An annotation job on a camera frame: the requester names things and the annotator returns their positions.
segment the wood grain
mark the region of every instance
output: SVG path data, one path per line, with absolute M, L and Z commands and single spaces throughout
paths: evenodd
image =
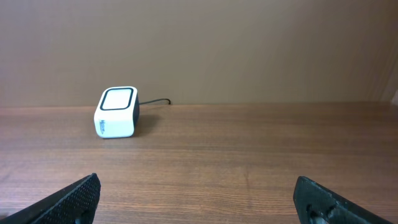
M 124 139 L 99 138 L 94 110 L 0 110 L 0 213 L 96 172 L 95 223 L 299 223 L 305 175 L 398 222 L 388 104 L 142 106 Z

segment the wooden table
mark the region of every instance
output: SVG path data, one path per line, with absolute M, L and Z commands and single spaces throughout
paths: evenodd
M 101 139 L 93 107 L 0 110 L 0 213 L 96 172 L 95 223 L 299 223 L 305 175 L 398 223 L 398 112 L 387 103 L 142 106 Z

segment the black square outline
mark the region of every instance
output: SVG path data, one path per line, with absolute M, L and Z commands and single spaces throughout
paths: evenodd
M 131 90 L 130 99 L 129 99 L 129 104 L 128 104 L 125 108 L 116 108 L 116 109 L 104 109 L 104 108 L 102 108 L 102 106 L 104 105 L 105 99 L 106 99 L 106 95 L 107 95 L 108 92 L 111 91 L 111 90 Z M 104 98 L 102 99 L 102 102 L 101 102 L 100 109 L 103 110 L 103 111 L 107 111 L 107 110 L 124 110 L 124 109 L 129 108 L 129 106 L 130 106 L 130 104 L 131 104 L 131 98 L 132 98 L 132 93 L 133 93 L 133 92 L 134 92 L 134 90 L 133 90 L 132 88 L 112 88 L 112 89 L 106 90 L 105 95 L 104 95 Z

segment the white cube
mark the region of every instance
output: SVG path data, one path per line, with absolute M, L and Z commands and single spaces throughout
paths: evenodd
M 95 111 L 95 130 L 101 138 L 130 137 L 138 117 L 137 89 L 132 86 L 111 87 L 103 92 Z

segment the black mechanical part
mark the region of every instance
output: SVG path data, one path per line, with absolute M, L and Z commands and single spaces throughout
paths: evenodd
M 391 224 L 307 177 L 298 177 L 293 200 L 301 224 Z
M 0 224 L 91 224 L 100 191 L 100 180 L 96 174 L 91 174 L 0 220 Z

